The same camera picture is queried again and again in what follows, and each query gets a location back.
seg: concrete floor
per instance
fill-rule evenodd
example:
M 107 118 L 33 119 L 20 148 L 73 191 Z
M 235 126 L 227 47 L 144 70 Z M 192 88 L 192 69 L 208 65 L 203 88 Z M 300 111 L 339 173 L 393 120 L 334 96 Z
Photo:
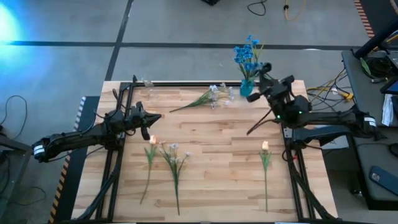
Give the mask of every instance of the concrete floor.
M 305 80 L 306 86 L 317 86 L 343 68 L 340 50 L 289 50 L 289 45 L 352 46 L 368 40 L 353 1 L 308 0 L 305 11 L 294 22 L 284 20 L 284 1 L 268 1 L 264 17 L 246 9 L 252 2 L 255 1 L 221 0 L 210 7 L 199 0 L 134 0 L 123 42 L 239 44 L 252 34 L 266 44 L 287 46 L 265 49 L 261 57 L 273 64 L 274 77 L 295 75 L 296 79 Z M 9 40 L 59 45 L 0 45 L 0 108 L 15 94 L 25 97 L 29 107 L 19 141 L 32 144 L 45 135 L 72 130 L 80 98 L 100 94 L 113 48 L 71 47 L 54 42 L 115 42 L 126 5 L 127 0 L 0 1 L 0 10 L 8 10 L 7 18 L 12 24 L 6 35 Z M 300 5 L 301 1 L 291 1 L 291 15 L 298 12 Z M 152 80 L 240 80 L 232 57 L 232 49 L 122 47 L 111 79 L 131 80 L 132 75 L 137 75 Z M 348 85 L 348 79 L 340 83 Z M 13 113 L 9 113 L 4 126 L 10 136 L 21 126 L 22 105 L 17 99 L 9 105 Z M 17 194 L 15 200 L 37 199 L 38 193 L 27 191 L 31 186 L 42 187 L 47 199 L 27 207 L 10 205 L 4 219 L 46 223 L 62 164 L 62 160 L 39 164 L 31 159 L 18 190 L 25 193 Z M 370 216 L 360 200 L 349 194 L 345 186 L 347 175 L 345 169 L 330 173 L 341 218 L 396 222 L 397 212 L 371 212 Z

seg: blue vase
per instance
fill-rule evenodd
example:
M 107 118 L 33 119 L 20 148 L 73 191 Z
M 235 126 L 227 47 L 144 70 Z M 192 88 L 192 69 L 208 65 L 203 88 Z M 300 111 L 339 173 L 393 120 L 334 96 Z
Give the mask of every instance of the blue vase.
M 253 91 L 254 82 L 249 80 L 242 80 L 241 82 L 241 96 L 247 97 Z

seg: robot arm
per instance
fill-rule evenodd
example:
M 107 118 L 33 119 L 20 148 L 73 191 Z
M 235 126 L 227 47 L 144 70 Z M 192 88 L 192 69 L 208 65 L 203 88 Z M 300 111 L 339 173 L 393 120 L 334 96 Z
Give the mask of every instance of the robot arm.
M 291 75 L 282 80 L 276 80 L 266 73 L 271 70 L 269 63 L 258 70 L 260 77 L 259 92 L 247 97 L 248 102 L 258 100 L 265 96 L 272 112 L 275 114 L 275 123 L 291 129 L 303 129 L 308 124 L 341 125 L 347 131 L 358 138 L 383 138 L 377 130 L 376 120 L 357 109 L 354 105 L 350 110 L 339 112 L 312 112 L 312 105 L 304 96 L 295 96 L 292 93 L 294 77 Z
M 81 147 L 103 145 L 107 149 L 121 147 L 118 134 L 126 131 L 136 132 L 141 128 L 142 137 L 149 140 L 147 128 L 151 127 L 160 114 L 146 112 L 141 102 L 132 106 L 129 116 L 124 119 L 121 110 L 111 111 L 104 117 L 104 121 L 96 124 L 86 131 L 74 131 L 70 133 L 53 134 L 42 138 L 33 144 L 34 158 L 39 162 L 48 162 L 61 152 L 78 149 Z

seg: wooden tabletop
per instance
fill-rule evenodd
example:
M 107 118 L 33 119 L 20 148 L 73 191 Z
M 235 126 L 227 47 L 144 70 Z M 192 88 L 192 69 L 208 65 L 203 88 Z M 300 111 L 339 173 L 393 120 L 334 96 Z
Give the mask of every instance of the wooden tabletop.
M 105 82 L 98 113 L 116 106 L 112 89 L 120 82 Z M 303 81 L 293 83 L 295 95 L 305 95 Z M 284 141 L 280 125 L 267 123 L 246 136 L 246 131 L 269 110 L 265 98 L 248 103 L 239 96 L 229 105 L 220 103 L 169 113 L 185 106 L 207 91 L 207 87 L 155 87 L 151 91 L 135 88 L 133 103 L 142 101 L 146 111 L 160 113 L 149 129 L 158 140 L 180 144 L 179 153 L 191 152 L 179 183 L 180 216 L 177 214 L 171 171 L 156 155 L 147 195 L 139 204 L 145 188 L 148 162 L 144 147 L 149 143 L 137 134 L 127 137 L 114 209 L 114 222 L 272 222 L 297 221 L 287 163 L 282 160 Z M 267 171 L 268 212 L 265 210 L 264 169 L 259 156 L 263 141 L 272 152 Z M 98 148 L 89 147 L 88 152 Z M 310 187 L 321 204 L 337 216 L 322 152 L 303 150 Z M 93 201 L 101 185 L 106 151 L 91 154 L 85 161 L 72 218 L 81 215 Z M 305 200 L 302 199 L 307 214 Z M 105 201 L 104 214 L 108 211 Z

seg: blue flower bouquet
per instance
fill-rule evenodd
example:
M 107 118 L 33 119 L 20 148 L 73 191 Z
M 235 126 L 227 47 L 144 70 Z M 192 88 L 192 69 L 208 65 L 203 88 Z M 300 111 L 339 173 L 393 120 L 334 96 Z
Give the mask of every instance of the blue flower bouquet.
M 251 39 L 251 35 L 246 39 L 243 47 L 236 46 L 234 51 L 236 53 L 234 61 L 238 64 L 239 70 L 243 73 L 244 79 L 242 79 L 240 94 L 241 96 L 249 96 L 253 91 L 254 79 L 258 76 L 256 70 L 262 65 L 258 63 L 258 59 L 264 44 L 260 49 L 257 49 L 259 43 L 256 39 Z

